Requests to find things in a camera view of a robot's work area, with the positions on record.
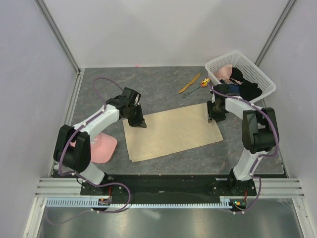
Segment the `beige cloth napkin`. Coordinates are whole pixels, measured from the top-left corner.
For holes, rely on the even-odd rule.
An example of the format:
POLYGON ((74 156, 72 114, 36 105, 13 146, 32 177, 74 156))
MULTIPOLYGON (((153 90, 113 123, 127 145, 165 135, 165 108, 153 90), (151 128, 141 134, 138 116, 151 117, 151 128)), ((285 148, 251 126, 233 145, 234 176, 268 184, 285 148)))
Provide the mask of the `beige cloth napkin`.
POLYGON ((208 122, 205 103, 144 116, 146 128, 123 120, 129 159, 145 161, 223 140, 215 121, 208 122))

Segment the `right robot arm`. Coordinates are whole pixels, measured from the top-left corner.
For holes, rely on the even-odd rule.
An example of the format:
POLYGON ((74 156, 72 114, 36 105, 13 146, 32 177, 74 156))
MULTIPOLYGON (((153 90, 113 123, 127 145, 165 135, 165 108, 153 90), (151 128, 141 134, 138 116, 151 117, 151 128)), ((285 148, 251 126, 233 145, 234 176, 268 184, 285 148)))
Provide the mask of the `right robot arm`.
POLYGON ((227 182, 228 192, 238 195, 245 189, 243 181, 254 178, 254 170, 264 157, 274 157, 279 151, 279 134, 273 108, 262 108, 240 96, 224 93, 224 84, 209 86, 212 99, 207 101, 208 120, 221 122, 228 113, 242 120, 243 152, 232 169, 233 179, 227 182))

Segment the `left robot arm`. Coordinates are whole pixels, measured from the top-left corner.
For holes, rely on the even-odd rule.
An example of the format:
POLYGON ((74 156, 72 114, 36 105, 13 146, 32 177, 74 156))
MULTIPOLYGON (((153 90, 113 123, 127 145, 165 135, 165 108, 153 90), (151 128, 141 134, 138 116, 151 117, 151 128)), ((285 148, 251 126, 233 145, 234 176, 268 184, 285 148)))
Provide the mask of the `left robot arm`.
POLYGON ((120 95, 104 101, 104 105, 87 119, 74 126, 63 125, 53 153, 59 175, 76 175, 92 184, 96 194, 107 193, 106 174, 91 161, 91 140, 121 119, 127 119, 131 127, 146 128, 140 99, 140 93, 125 87, 120 95))

